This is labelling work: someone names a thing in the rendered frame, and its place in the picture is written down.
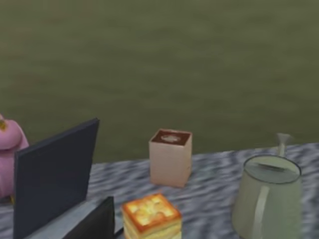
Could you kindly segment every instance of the pink figurine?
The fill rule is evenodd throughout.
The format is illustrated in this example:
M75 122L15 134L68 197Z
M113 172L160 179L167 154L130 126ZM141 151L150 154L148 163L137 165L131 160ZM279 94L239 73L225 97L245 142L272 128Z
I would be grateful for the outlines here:
M0 115L0 198L13 195L14 152L28 146L18 123Z

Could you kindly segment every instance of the green mug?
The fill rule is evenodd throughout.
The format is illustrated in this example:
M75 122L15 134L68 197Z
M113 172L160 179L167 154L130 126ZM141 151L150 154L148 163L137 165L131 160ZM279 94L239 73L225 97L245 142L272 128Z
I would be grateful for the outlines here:
M232 210L243 239L301 239L301 168L280 156L259 155L244 163Z

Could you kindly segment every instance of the toy head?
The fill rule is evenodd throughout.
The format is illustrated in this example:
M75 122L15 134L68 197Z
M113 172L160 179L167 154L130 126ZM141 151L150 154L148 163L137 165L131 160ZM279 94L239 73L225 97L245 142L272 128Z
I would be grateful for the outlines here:
M19 126L12 120L4 119L0 115L0 150L15 148L22 140Z

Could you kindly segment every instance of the box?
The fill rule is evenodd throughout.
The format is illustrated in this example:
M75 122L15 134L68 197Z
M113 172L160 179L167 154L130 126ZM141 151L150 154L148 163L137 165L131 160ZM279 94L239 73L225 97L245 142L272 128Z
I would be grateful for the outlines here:
M182 216L162 194L122 205L125 239L181 239Z
M151 182L184 187L191 174L192 133L160 129L149 147Z

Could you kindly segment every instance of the marble tabletop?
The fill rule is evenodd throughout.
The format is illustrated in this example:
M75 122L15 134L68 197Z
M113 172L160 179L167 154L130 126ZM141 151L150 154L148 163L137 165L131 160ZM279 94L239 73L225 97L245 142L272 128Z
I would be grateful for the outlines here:
M192 175L183 189L149 182L149 161L133 160L92 167L88 198L115 197L116 216L127 201L161 191L183 216L183 239L239 239L230 222L243 162L274 148L248 149L193 156ZM319 238L319 143L293 145L287 158L303 170L303 239ZM0 205L0 239L11 239L12 206Z

